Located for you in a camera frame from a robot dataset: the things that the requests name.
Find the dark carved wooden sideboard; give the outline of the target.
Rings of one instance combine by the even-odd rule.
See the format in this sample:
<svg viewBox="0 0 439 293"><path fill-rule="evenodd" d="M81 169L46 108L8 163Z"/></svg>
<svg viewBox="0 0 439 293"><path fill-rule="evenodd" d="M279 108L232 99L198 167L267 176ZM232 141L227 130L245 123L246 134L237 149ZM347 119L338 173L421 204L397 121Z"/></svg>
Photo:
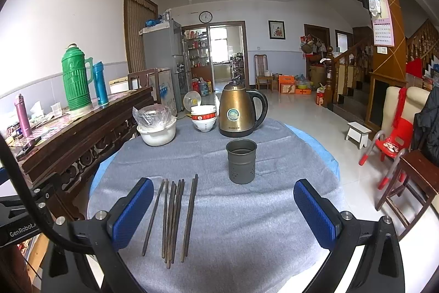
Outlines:
<svg viewBox="0 0 439 293"><path fill-rule="evenodd" d="M19 162L32 188L49 185L48 207L55 216L83 219L74 200L103 161L136 133L133 108L153 104L151 87L120 94L58 131Z"/></svg>

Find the brown wooden chair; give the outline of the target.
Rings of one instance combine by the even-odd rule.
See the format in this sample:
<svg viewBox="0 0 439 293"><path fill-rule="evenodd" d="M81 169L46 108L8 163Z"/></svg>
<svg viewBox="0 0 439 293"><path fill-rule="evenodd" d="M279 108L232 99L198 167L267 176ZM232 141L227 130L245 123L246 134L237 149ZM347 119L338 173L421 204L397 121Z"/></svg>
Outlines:
<svg viewBox="0 0 439 293"><path fill-rule="evenodd" d="M401 196L404 191L411 193L421 204L420 211L412 221L407 220L392 199L394 196ZM376 204L376 210L381 210L384 204L391 208L404 227L404 231L397 236L400 241L419 222L437 196L438 166L433 164L422 154L422 151L417 149L404 154L399 159L399 163L396 165L394 174L385 192Z"/></svg>

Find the grey table cloth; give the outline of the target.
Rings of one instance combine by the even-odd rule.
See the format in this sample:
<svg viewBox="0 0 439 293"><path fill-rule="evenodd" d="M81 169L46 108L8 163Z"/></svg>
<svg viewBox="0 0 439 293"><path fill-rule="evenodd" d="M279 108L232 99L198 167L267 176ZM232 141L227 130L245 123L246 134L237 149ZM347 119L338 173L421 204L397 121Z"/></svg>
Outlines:
<svg viewBox="0 0 439 293"><path fill-rule="evenodd" d="M167 269L161 257L163 207L158 206L145 256L141 255L153 205L120 254L148 292L277 292L313 266L322 249L293 199L305 178L333 203L342 201L339 165L308 134L272 119L251 135L257 144L255 177L246 185L229 178L228 139L199 132L180 120L169 144L127 141L92 186L88 213L108 210L142 177L199 182L188 256Z"/></svg>

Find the grey metal utensil holder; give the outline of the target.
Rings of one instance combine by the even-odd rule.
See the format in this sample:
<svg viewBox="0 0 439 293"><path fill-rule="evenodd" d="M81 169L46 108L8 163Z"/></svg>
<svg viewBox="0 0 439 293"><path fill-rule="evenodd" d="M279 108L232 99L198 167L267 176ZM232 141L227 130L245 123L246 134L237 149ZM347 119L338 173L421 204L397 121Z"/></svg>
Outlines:
<svg viewBox="0 0 439 293"><path fill-rule="evenodd" d="M257 144L248 139L236 139L226 145L229 163L229 178L239 185L254 180Z"/></svg>

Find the white bowl with plastic bag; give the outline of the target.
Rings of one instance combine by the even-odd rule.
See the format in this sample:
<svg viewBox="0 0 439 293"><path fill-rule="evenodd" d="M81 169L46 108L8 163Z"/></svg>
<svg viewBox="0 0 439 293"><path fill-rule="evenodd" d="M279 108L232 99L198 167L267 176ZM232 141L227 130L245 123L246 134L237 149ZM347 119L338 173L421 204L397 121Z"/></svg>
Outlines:
<svg viewBox="0 0 439 293"><path fill-rule="evenodd" d="M148 146L164 146L176 136L176 121L167 105L155 103L141 109L133 107L137 131Z"/></svg>

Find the stacked red white bowls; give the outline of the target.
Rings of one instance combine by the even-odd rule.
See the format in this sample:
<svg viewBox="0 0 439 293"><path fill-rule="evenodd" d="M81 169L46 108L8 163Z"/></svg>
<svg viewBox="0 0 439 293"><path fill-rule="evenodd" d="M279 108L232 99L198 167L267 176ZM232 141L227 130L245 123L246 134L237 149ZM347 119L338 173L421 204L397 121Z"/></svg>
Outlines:
<svg viewBox="0 0 439 293"><path fill-rule="evenodd" d="M215 105L197 105L191 108L191 120L194 127L200 132L209 132L216 123L217 113Z"/></svg>

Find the blue thermos bottle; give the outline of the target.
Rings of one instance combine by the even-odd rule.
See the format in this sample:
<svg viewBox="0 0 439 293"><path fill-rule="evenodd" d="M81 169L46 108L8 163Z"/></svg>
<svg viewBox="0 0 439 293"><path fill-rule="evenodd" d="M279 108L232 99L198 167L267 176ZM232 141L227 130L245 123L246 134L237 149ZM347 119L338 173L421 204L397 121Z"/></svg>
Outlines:
<svg viewBox="0 0 439 293"><path fill-rule="evenodd" d="M106 83L104 80L103 63L98 62L92 67L92 75L94 82L94 89L97 96L97 103L99 106L106 105L109 102L106 92Z"/></svg>

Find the black jacket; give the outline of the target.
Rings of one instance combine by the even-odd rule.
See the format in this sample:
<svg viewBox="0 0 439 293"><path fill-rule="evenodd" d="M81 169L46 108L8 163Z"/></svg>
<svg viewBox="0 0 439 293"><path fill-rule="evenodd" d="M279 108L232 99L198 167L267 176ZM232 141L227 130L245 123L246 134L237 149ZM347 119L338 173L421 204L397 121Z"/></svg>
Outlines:
<svg viewBox="0 0 439 293"><path fill-rule="evenodd" d="M423 109L414 117L412 150L421 153L434 165L439 163L439 88L433 87Z"/></svg>

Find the gold electric kettle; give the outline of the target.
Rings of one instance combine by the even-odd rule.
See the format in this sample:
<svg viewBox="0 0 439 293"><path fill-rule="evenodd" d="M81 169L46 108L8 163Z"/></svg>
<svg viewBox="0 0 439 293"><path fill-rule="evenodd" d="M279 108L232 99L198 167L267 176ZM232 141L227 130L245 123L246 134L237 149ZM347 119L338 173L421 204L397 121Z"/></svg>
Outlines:
<svg viewBox="0 0 439 293"><path fill-rule="evenodd" d="M260 91L246 89L241 76L233 78L219 100L219 132L229 138L252 134L265 120L268 105Z"/></svg>

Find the white electric fan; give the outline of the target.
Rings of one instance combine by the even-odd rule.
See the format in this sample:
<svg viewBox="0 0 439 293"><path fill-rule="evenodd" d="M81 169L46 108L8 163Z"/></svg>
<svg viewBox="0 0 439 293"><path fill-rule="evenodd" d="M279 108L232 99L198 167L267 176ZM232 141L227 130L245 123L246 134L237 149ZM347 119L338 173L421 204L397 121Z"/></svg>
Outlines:
<svg viewBox="0 0 439 293"><path fill-rule="evenodd" d="M185 109L185 111L186 111L186 114L185 114L185 115L186 115L187 117L190 117L191 109L192 109L194 106L201 105L201 103L202 103L202 97L201 97L201 95L199 94L199 92L197 92L197 91L189 91L189 92L187 92L187 93L185 94L185 96L183 97L183 101L182 101L182 103L183 103L184 109Z"/></svg>

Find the wooden stair railing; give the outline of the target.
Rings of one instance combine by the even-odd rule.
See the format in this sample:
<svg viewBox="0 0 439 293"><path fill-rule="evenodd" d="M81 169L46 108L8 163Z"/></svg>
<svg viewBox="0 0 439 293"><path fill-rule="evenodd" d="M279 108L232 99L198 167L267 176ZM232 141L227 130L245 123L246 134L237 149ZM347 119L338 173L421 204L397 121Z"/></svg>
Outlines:
<svg viewBox="0 0 439 293"><path fill-rule="evenodd" d="M425 72L438 58L438 29L428 19L403 41L401 48L405 58L402 60L396 59L390 49L379 51L373 44L370 28L363 27L362 34L362 39L329 61L324 97L327 108L341 103L342 97L358 82L379 80L401 86L410 70Z"/></svg>

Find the green thermos jug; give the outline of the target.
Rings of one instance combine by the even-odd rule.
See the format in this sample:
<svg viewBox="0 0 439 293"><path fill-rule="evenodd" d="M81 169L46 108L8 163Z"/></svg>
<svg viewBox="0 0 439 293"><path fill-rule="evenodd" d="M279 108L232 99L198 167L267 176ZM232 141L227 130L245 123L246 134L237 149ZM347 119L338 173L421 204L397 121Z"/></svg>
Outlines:
<svg viewBox="0 0 439 293"><path fill-rule="evenodd" d="M92 57L86 58L75 43L70 44L62 58L63 85L71 111L92 103L89 85L92 82Z"/></svg>

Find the grey refrigerator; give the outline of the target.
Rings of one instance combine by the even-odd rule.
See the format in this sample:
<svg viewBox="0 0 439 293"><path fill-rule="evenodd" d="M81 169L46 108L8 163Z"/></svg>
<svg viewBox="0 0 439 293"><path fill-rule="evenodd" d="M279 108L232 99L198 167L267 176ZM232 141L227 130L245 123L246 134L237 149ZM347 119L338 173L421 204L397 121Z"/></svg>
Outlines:
<svg viewBox="0 0 439 293"><path fill-rule="evenodd" d="M182 26L171 19L144 27L139 32L147 68L169 68L177 112L183 111L183 98L189 92L189 64Z"/></svg>

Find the wooden chair by wall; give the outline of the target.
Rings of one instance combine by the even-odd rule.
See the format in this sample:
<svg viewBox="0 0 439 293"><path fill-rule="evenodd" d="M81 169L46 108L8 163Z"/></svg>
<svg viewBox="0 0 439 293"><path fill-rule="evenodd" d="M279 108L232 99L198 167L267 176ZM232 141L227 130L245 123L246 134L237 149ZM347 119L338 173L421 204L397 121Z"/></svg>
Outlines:
<svg viewBox="0 0 439 293"><path fill-rule="evenodd" d="M273 75L269 70L268 57L265 54L255 54L255 80L256 88L260 90L263 86L273 91Z"/></svg>

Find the round wall clock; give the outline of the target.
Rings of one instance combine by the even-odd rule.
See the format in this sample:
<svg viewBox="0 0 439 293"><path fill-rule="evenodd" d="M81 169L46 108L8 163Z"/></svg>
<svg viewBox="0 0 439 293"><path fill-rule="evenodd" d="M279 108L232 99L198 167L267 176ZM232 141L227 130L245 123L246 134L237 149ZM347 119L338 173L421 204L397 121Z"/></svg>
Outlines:
<svg viewBox="0 0 439 293"><path fill-rule="evenodd" d="M213 14L210 11L204 10L199 14L199 21L203 24L208 24L213 20Z"/></svg>

